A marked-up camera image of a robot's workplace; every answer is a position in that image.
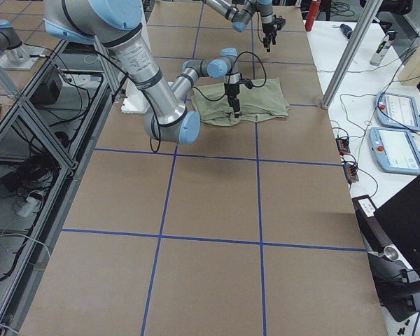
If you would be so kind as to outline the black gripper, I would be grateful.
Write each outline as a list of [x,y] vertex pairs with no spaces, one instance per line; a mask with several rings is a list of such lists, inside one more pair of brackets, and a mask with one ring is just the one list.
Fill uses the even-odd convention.
[[228,104],[232,108],[230,113],[231,120],[238,120],[241,115],[240,103],[237,95],[240,93],[238,83],[226,83],[225,84],[225,95],[228,98]]
[[274,22],[262,23],[262,32],[265,34],[262,39],[262,44],[267,53],[271,52],[271,46],[276,45],[276,30],[277,28]]

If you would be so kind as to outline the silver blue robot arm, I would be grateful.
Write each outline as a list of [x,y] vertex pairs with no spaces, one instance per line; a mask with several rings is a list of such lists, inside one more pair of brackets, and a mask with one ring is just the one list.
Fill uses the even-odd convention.
[[269,53],[271,45],[276,45],[277,32],[282,30],[286,20],[274,14],[272,1],[244,1],[244,6],[239,10],[234,5],[223,0],[202,1],[203,4],[212,8],[222,15],[227,21],[232,23],[232,28],[236,32],[243,32],[253,16],[259,14],[262,32],[264,37],[261,42]]
[[189,61],[168,84],[142,36],[140,1],[45,1],[46,31],[66,41],[101,43],[112,50],[136,88],[150,103],[144,117],[149,137],[158,141],[191,144],[200,132],[200,116],[186,108],[184,99],[200,77],[224,78],[236,84],[241,74],[234,48],[216,59]]

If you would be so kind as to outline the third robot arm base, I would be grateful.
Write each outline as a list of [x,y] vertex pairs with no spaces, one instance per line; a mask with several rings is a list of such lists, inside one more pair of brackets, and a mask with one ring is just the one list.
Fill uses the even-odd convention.
[[44,47],[25,45],[12,24],[0,20],[0,67],[28,71],[39,58],[45,57]]

